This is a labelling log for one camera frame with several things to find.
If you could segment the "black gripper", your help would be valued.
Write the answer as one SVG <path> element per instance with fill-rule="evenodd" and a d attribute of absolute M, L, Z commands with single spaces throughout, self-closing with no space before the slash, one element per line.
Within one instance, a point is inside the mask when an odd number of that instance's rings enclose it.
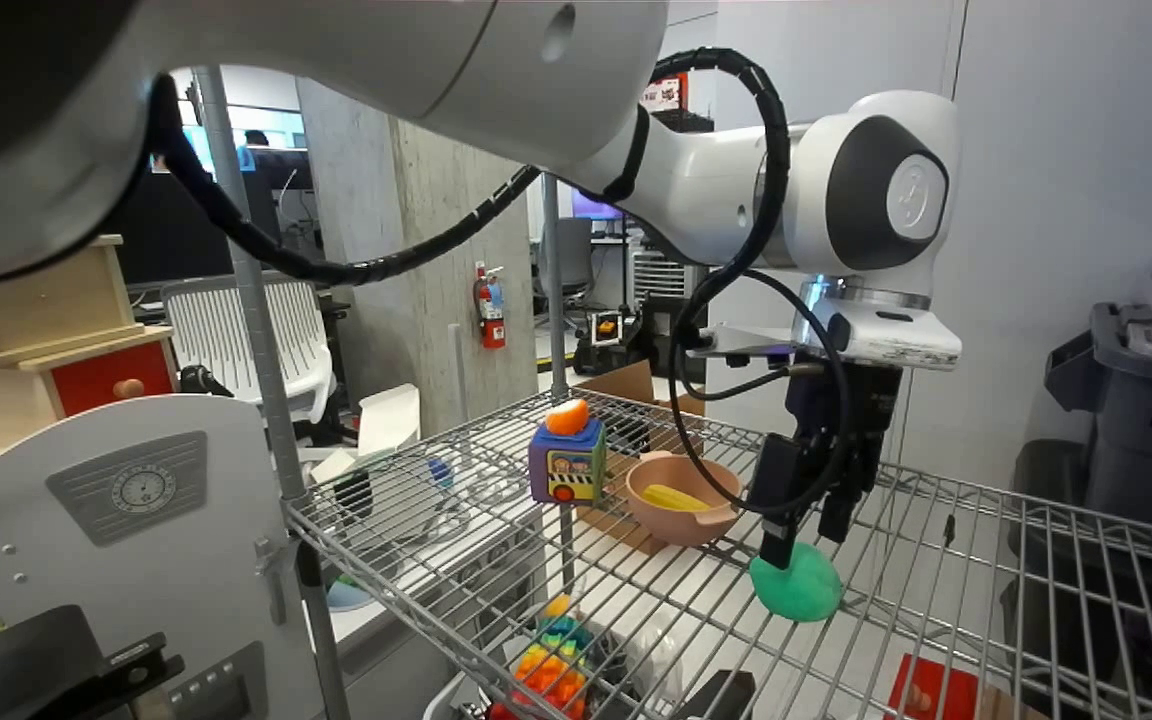
<path fill-rule="evenodd" d="M 806 364 L 789 388 L 783 410 L 797 415 L 800 434 L 839 440 L 846 447 L 842 477 L 818 508 L 818 538 L 831 546 L 846 542 L 850 513 L 874 485 L 900 380 L 900 368 L 842 362 L 839 368 Z M 770 434 L 758 446 L 758 460 L 749 485 L 749 508 L 763 529 L 758 559 L 770 568 L 791 564 L 791 542 L 800 524 L 797 498 L 800 446 Z"/>

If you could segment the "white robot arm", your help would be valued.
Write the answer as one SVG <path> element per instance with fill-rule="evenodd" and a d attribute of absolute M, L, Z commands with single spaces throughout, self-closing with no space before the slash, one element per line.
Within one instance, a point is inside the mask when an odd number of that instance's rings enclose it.
<path fill-rule="evenodd" d="M 669 0 L 0 0 L 0 279 L 95 235 L 149 156 L 299 277 L 204 181 L 170 77 L 247 65 L 556 177 L 656 230 L 716 289 L 774 263 L 831 279 L 834 364 L 947 368 L 932 310 L 961 128 L 887 90 L 797 126 L 734 49 L 663 44 Z"/>

